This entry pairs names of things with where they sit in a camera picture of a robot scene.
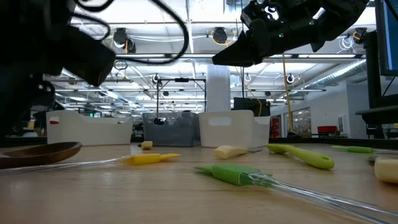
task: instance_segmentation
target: green plastic utensil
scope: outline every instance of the green plastic utensil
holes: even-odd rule
[[[292,145],[285,144],[269,144],[267,148],[275,153],[283,154],[285,152],[289,152],[301,160],[307,162],[311,166],[320,168],[320,169],[331,169],[335,166],[335,162],[328,155],[313,152],[306,149],[301,149],[298,147],[294,147]]]
[[[258,185],[263,187],[268,187],[276,190],[281,190],[296,196],[300,196],[305,199],[312,200],[313,202],[318,202],[329,206],[331,208],[337,209],[342,212],[349,213],[351,215],[363,218],[365,220],[374,223],[386,223],[378,218],[372,217],[365,213],[352,210],[343,205],[350,205],[358,208],[363,208],[366,210],[371,210],[373,212],[383,213],[385,215],[392,215],[398,217],[398,214],[388,212],[380,209],[374,205],[368,205],[362,202],[357,202],[343,197],[337,197],[334,195],[328,195],[325,193],[314,192],[301,187],[296,187],[294,185],[286,184],[281,181],[276,180],[272,177],[272,174],[266,174],[261,172],[261,170],[239,165],[239,164],[215,164],[212,166],[198,166],[195,169],[205,171],[211,174],[213,177],[228,182],[234,185]]]
[[[371,147],[359,147],[359,146],[332,146],[333,149],[344,149],[348,152],[355,153],[373,153],[373,149]]]

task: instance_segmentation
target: wooden table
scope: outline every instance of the wooden table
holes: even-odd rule
[[[227,161],[213,149],[156,147],[180,153],[170,162],[122,164],[0,177],[0,223],[362,223],[277,190],[234,186],[193,169],[235,162],[260,168],[281,181],[398,210],[398,185],[376,179],[369,155],[328,145],[301,144],[334,158],[320,170],[288,155],[261,152]],[[84,147],[65,162],[96,161],[141,153],[136,146]]]

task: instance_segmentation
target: white storage bin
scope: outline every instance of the white storage bin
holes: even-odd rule
[[[250,110],[200,113],[201,145],[266,146],[269,140],[269,118],[255,118]]]
[[[47,144],[81,142],[84,146],[130,144],[133,118],[91,118],[76,111],[46,114]]]

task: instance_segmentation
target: yellow-green spatula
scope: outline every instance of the yellow-green spatula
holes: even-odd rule
[[[294,147],[292,145],[283,145],[283,144],[269,144],[267,148],[275,153],[283,154],[285,152],[289,152],[292,155],[300,158],[301,160],[307,162],[311,166],[320,168],[320,169],[331,169],[335,166],[335,162],[328,155],[313,152],[306,149],[301,149],[298,147]]]

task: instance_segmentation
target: ductwork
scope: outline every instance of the ductwork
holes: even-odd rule
[[[341,64],[336,67],[316,76],[311,79],[305,85],[298,86],[296,88],[316,88],[318,85],[330,85],[332,83],[338,83],[348,77],[356,75],[361,72],[366,72],[366,60],[358,59],[356,62],[349,64]]]

